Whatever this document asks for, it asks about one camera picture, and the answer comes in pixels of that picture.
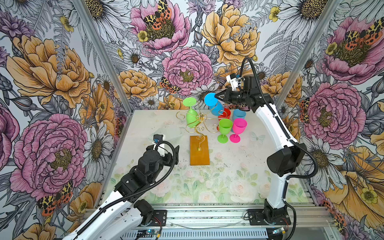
black cable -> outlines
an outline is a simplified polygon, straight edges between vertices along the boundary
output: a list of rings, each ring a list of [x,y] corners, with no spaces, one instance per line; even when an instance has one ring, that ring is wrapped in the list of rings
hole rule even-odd
[[[273,110],[273,108],[267,103],[265,97],[264,97],[264,94],[263,94],[263,91],[261,89],[261,84],[260,84],[260,79],[258,77],[258,75],[256,74],[256,69],[255,69],[255,66],[253,65],[252,63],[252,59],[250,57],[245,57],[243,59],[243,62],[241,64],[241,68],[240,68],[240,77],[242,76],[243,74],[243,67],[244,67],[244,63],[245,61],[248,61],[249,64],[251,65],[251,68],[252,68],[252,71],[253,71],[253,75],[256,79],[256,82],[257,82],[257,88],[260,92],[260,95],[261,95],[261,98],[263,99],[264,101],[264,104],[268,107],[268,109],[271,111],[272,115],[275,116],[277,115],[277,113]],[[318,164],[317,164],[317,161],[316,159],[312,156],[312,154],[310,154],[306,149],[302,148],[296,141],[292,140],[291,139],[291,136],[290,134],[287,132],[287,130],[285,129],[285,125],[284,123],[282,123],[282,121],[280,120],[280,118],[275,118],[277,123],[279,124],[280,128],[283,130],[284,132],[284,135],[286,136],[287,139],[289,139],[289,141],[295,145],[296,147],[298,147],[300,150],[302,150],[305,154],[307,154],[312,162],[313,162],[313,165],[314,165],[314,168],[313,168],[313,171],[312,173],[308,174],[308,175],[289,175],[287,176],[286,178],[286,182],[285,182],[285,185],[284,185],[284,190],[283,190],[283,201],[284,203],[290,208],[292,209],[293,211],[293,227],[292,227],[292,230],[291,230],[291,233],[289,234],[289,236],[285,239],[285,240],[290,240],[293,236],[293,233],[295,232],[295,228],[296,228],[296,211],[294,209],[294,207],[292,207],[289,203],[286,202],[285,200],[285,196],[286,196],[286,192],[287,192],[287,189],[288,189],[288,184],[289,184],[289,179],[291,178],[300,178],[300,179],[309,179],[313,176],[316,175],[317,171],[318,171]]]
[[[126,195],[126,196],[124,196],[124,197],[122,197],[122,198],[119,198],[119,199],[117,199],[117,200],[115,200],[115,201],[113,201],[113,202],[111,202],[111,203],[109,203],[109,204],[107,204],[107,205],[105,205],[104,207],[101,207],[101,208],[99,208],[99,212],[97,212],[96,213],[96,215],[95,216],[93,216],[90,220],[89,220],[89,222],[87,222],[78,232],[77,232],[77,236],[79,236],[82,232],[84,232],[102,213],[104,213],[104,212],[106,212],[106,210],[108,209],[108,208],[110,208],[111,206],[113,206],[113,205],[115,205],[115,204],[117,204],[117,203],[119,203],[119,202],[125,202],[125,201],[127,201],[129,198],[131,198],[131,197],[134,197],[134,196],[136,196],[136,195],[139,195],[139,194],[143,194],[143,193],[145,193],[146,191],[148,191],[148,190],[151,190],[151,189],[153,189],[154,187],[156,187],[156,186],[158,186],[162,181],[164,181],[169,175],[170,175],[170,173],[172,172],[172,170],[173,170],[173,168],[174,168],[174,166],[175,166],[175,163],[176,163],[176,160],[177,160],[177,153],[176,153],[176,151],[175,151],[175,148],[173,147],[173,145],[171,144],[171,143],[169,143],[169,142],[167,142],[167,141],[160,141],[160,142],[158,142],[157,144],[156,144],[156,147],[155,147],[155,150],[157,150],[158,148],[159,148],[159,145],[160,144],[166,144],[166,145],[168,145],[170,148],[171,148],[171,150],[172,150],[172,153],[173,153],[173,161],[172,161],[172,164],[170,165],[170,167],[169,167],[169,169],[168,169],[168,171],[167,171],[167,173],[158,181],[158,182],[156,182],[156,183],[154,183],[154,184],[152,184],[151,186],[149,186],[149,187],[147,187],[147,188],[145,188],[145,189],[143,189],[143,190],[140,190],[140,191],[138,191],[138,192],[134,192],[134,193],[132,193],[132,194],[129,194],[129,195]]]

daisy center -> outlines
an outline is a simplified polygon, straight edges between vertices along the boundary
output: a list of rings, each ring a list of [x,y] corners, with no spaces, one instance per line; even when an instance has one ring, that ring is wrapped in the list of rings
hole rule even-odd
[[[320,16],[328,0],[306,0],[301,6],[301,14],[307,18]]]
[[[312,65],[313,65],[313,61],[312,61],[312,59],[310,59],[310,60],[308,60],[308,61],[305,63],[304,67],[305,67],[305,68],[310,68],[310,67],[312,67]]]
[[[139,56],[137,56],[136,54],[133,54],[131,57],[131,60],[133,63],[138,63],[139,62]]]
[[[110,85],[109,85],[109,82],[108,81],[105,81],[104,82],[104,89],[109,91],[109,88],[110,88]]]
[[[264,79],[265,78],[265,73],[261,72],[258,74],[259,79]]]
[[[92,157],[93,159],[98,159],[101,155],[101,141],[96,140],[92,147]]]
[[[160,29],[154,30],[152,26],[147,26],[146,32],[148,34],[148,38],[152,41],[161,38],[171,39],[173,37],[173,34],[175,33],[175,26],[172,24],[171,20],[164,20],[163,22],[161,22]]]
[[[85,3],[93,18],[100,17],[103,14],[103,6],[98,0],[85,0]]]
[[[320,117],[318,118],[320,125],[323,127],[328,127],[332,123],[331,119],[332,113],[327,112],[325,107],[320,110]]]
[[[320,150],[315,150],[312,152],[312,155],[316,158],[317,164],[319,167],[325,168],[328,166],[328,158],[325,156],[325,154]]]
[[[193,80],[193,73],[191,73],[190,71],[182,72],[180,70],[180,76],[183,78],[183,82],[185,83],[192,82]]]
[[[64,170],[68,168],[68,165],[71,163],[72,154],[71,151],[64,148],[63,150],[55,152],[56,159],[50,163],[51,167],[57,169],[62,167]]]

floral wallpaper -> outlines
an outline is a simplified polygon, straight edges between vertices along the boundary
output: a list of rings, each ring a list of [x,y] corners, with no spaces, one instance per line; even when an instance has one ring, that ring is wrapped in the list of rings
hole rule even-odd
[[[65,0],[0,1],[2,239],[74,230],[98,203],[127,120],[74,19]]]
[[[277,97],[327,2],[86,1],[135,109],[185,109],[190,96],[206,108],[245,56]],[[278,110],[319,162],[310,184],[344,239],[384,239],[383,9],[342,1]],[[313,169],[308,156],[301,166]]]

wire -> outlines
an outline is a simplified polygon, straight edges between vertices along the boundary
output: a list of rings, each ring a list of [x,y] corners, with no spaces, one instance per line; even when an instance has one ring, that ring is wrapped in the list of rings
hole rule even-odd
[[[187,229],[204,230],[204,229],[214,229],[214,228],[229,227],[229,226],[234,226],[234,225],[239,224],[239,223],[241,223],[241,221],[239,221],[239,222],[235,222],[235,223],[231,223],[231,224],[227,224],[227,225],[221,225],[221,226],[215,226],[215,227],[205,227],[205,228],[192,228],[192,227],[186,227],[186,226],[183,226],[183,225],[180,225],[180,224],[176,224],[176,223],[171,223],[171,224],[176,225],[176,226],[179,226],[179,227],[187,228]]]
[[[176,160],[177,160],[177,158],[178,158],[178,156],[177,156],[177,153],[176,153],[176,150],[175,150],[175,148],[173,147],[173,145],[171,144],[171,143],[169,143],[169,142],[167,142],[167,141],[160,141],[160,142],[158,142],[157,144],[156,144],[156,147],[155,147],[155,150],[157,150],[158,148],[159,148],[159,145],[160,144],[166,144],[166,145],[168,145],[170,148],[171,148],[171,150],[172,150],[172,153],[173,153],[173,161],[172,161],[172,164],[171,164],[171,166],[169,167],[169,169],[168,169],[168,171],[167,171],[167,173],[158,181],[158,182],[156,182],[156,183],[154,183],[154,184],[152,184],[151,186],[149,186],[149,187],[147,187],[147,188],[145,188],[145,189],[143,189],[143,190],[140,190],[140,191],[138,191],[138,192],[134,192],[134,193],[132,193],[132,194],[129,194],[129,195],[126,195],[126,196],[124,196],[124,197],[122,197],[122,198],[119,198],[119,199],[117,199],[117,200],[115,200],[115,201],[113,201],[113,202],[111,202],[111,203],[109,203],[109,204],[107,204],[107,205],[105,205],[104,207],[101,207],[101,208],[99,208],[99,211],[95,214],[95,216],[93,216],[78,232],[77,232],[77,236],[76,236],[76,238],[81,234],[81,233],[83,233],[102,213],[104,213],[104,212],[106,212],[106,210],[108,209],[108,208],[110,208],[111,206],[113,206],[113,205],[115,205],[115,204],[117,204],[117,203],[119,203],[119,202],[125,202],[125,201],[128,201],[131,197],[134,197],[134,196],[137,196],[137,195],[140,195],[140,194],[143,194],[143,193],[145,193],[146,191],[148,191],[148,190],[151,190],[151,189],[153,189],[154,187],[156,187],[156,186],[158,186],[162,181],[164,181],[169,175],[170,175],[170,173],[172,172],[172,170],[173,170],[173,168],[174,168],[174,166],[175,166],[175,163],[176,163]]]
[[[162,149],[164,149],[165,151],[167,151],[167,153],[169,153],[169,152],[168,152],[168,150],[166,150],[166,149],[165,149],[165,148],[163,148],[162,146],[159,146],[159,148],[162,148]]]
[[[250,57],[245,57],[242,61],[242,64],[241,64],[241,68],[240,68],[240,77],[242,76],[243,74],[243,67],[244,67],[244,63],[245,61],[248,61],[249,64],[251,65],[251,69],[253,71],[253,75],[256,79],[256,82],[257,82],[257,88],[260,92],[260,95],[261,95],[261,98],[263,99],[264,101],[264,104],[268,107],[268,109],[271,111],[272,115],[276,115],[277,113],[273,110],[273,108],[267,103],[266,99],[265,99],[265,96],[263,94],[263,91],[261,89],[261,84],[260,84],[260,79],[258,77],[258,75],[256,74],[256,69],[255,69],[255,66],[253,65],[252,63],[252,59]],[[318,171],[318,165],[317,165],[317,161],[316,159],[312,156],[312,154],[310,154],[306,149],[302,148],[296,141],[294,141],[293,139],[291,139],[291,136],[290,134],[287,132],[286,128],[285,128],[285,125],[282,123],[282,121],[280,120],[280,118],[275,118],[277,123],[279,124],[280,128],[282,129],[282,131],[284,132],[284,135],[286,136],[287,139],[289,139],[289,141],[295,145],[297,148],[299,148],[300,150],[302,150],[305,154],[307,154],[310,159],[313,161],[313,171],[312,173],[308,174],[308,175],[289,175],[287,176],[286,178],[286,182],[285,182],[285,185],[284,185],[284,190],[283,190],[283,201],[284,203],[290,208],[292,209],[293,211],[293,227],[292,227],[292,230],[291,230],[291,233],[289,234],[289,236],[285,239],[285,240],[290,240],[295,232],[295,228],[296,228],[296,211],[295,209],[289,204],[286,202],[285,200],[285,196],[286,196],[286,192],[287,192],[287,189],[288,189],[288,183],[289,183],[289,179],[291,178],[300,178],[300,179],[309,179],[313,176],[316,175],[317,171]]]
[[[285,230],[286,232],[288,231],[288,229],[289,229],[289,225],[288,225],[288,222],[287,222],[287,220],[285,219],[285,218],[283,218],[282,217],[282,219],[284,220],[284,222],[287,224],[287,229]]]

black mounting plate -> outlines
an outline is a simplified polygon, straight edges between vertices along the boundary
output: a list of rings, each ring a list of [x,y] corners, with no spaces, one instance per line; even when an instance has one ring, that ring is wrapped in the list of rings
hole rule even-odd
[[[247,215],[249,219],[249,224],[251,226],[256,225],[270,225],[271,227],[274,225],[286,225],[284,220],[282,218],[278,218],[275,220],[276,224],[269,224],[264,220],[264,209],[248,209]],[[291,225],[291,220],[289,217],[285,217],[285,220],[287,220],[288,225]]]
[[[153,210],[153,217],[156,217],[160,222],[161,225],[164,227],[167,223],[167,210]],[[151,222],[148,224],[150,227],[159,227],[159,224],[157,221],[151,220]]]

